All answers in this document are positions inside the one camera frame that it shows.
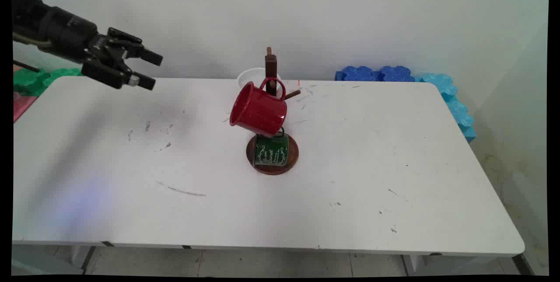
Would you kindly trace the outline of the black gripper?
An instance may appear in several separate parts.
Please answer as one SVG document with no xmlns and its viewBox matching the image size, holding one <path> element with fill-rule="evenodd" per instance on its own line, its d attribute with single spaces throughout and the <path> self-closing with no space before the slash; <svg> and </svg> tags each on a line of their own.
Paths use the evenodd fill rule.
<svg viewBox="0 0 560 282">
<path fill-rule="evenodd" d="M 124 59 L 140 58 L 160 66 L 159 55 L 143 45 L 142 39 L 109 27 L 106 47 L 122 59 L 110 61 L 104 50 L 92 49 L 102 41 L 96 24 L 42 0 L 12 0 L 12 38 L 40 51 L 75 63 L 83 63 L 81 73 L 100 83 L 120 89 L 127 85 L 152 90 L 156 80 L 132 71 Z"/>
</svg>

